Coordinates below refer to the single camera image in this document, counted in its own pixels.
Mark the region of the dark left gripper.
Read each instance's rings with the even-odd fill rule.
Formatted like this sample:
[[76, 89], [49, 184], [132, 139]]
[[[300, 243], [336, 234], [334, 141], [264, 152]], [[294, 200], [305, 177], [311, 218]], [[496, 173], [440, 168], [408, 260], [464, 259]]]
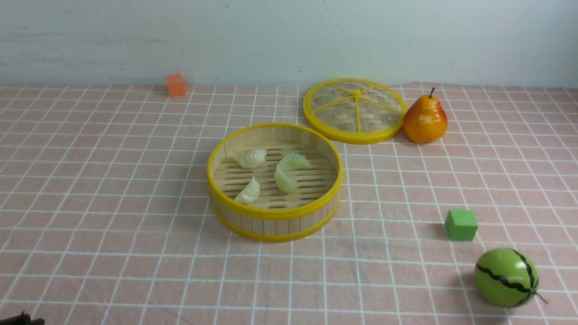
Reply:
[[45, 325], [45, 319], [32, 319], [30, 314], [22, 312], [20, 315], [1, 319], [0, 325]]

